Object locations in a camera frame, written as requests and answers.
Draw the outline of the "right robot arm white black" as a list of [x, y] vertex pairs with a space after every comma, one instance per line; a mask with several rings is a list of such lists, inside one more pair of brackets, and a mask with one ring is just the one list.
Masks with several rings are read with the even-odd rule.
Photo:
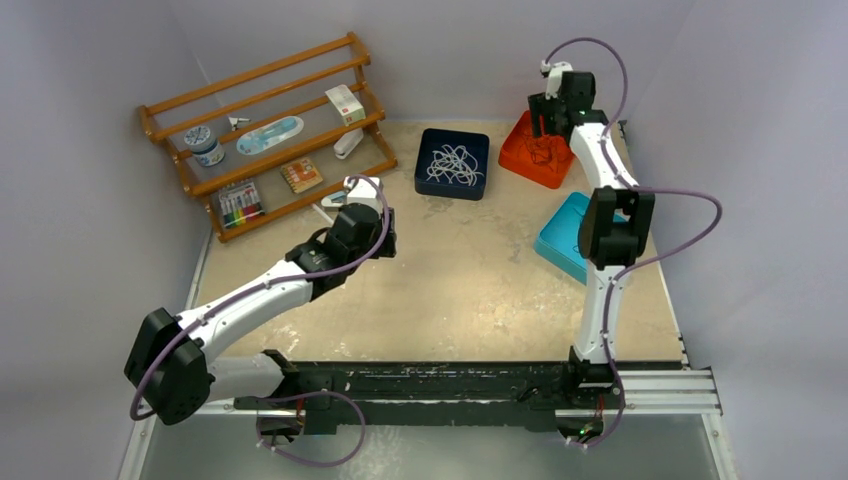
[[621, 385], [617, 377], [616, 329], [626, 281], [648, 241], [655, 197], [635, 191], [633, 176], [616, 153], [611, 123], [595, 108], [595, 77], [567, 62], [544, 64], [543, 92], [528, 98], [532, 134], [559, 136], [582, 166], [592, 189], [577, 233], [587, 261], [587, 296], [567, 374], [564, 399], [584, 407], [601, 389]]

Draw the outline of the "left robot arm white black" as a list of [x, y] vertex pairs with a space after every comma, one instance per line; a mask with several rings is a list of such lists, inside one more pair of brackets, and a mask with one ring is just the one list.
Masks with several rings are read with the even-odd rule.
[[177, 424], [215, 401], [258, 397], [284, 409], [297, 399], [298, 382], [277, 351], [223, 357], [237, 340], [271, 319], [343, 285], [367, 259], [396, 254], [395, 211], [354, 203], [332, 226], [316, 231], [272, 268], [235, 291], [176, 315], [148, 313], [124, 367], [136, 391], [130, 417], [157, 416]]

